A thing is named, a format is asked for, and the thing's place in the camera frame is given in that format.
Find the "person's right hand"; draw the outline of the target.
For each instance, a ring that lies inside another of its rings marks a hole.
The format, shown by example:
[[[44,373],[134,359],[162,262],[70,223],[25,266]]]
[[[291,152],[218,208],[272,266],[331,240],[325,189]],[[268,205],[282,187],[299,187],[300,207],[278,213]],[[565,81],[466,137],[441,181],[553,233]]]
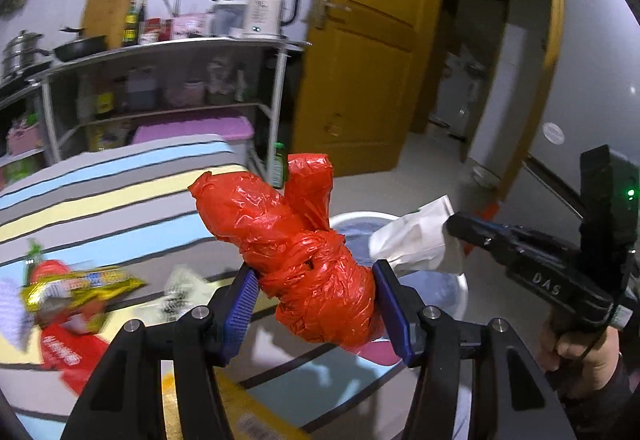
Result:
[[[558,371],[563,360],[576,362],[578,375],[561,385],[566,397],[583,398],[603,389],[616,372],[620,360],[618,330],[608,327],[602,334],[564,333],[567,316],[552,308],[538,338],[537,360],[545,372]]]

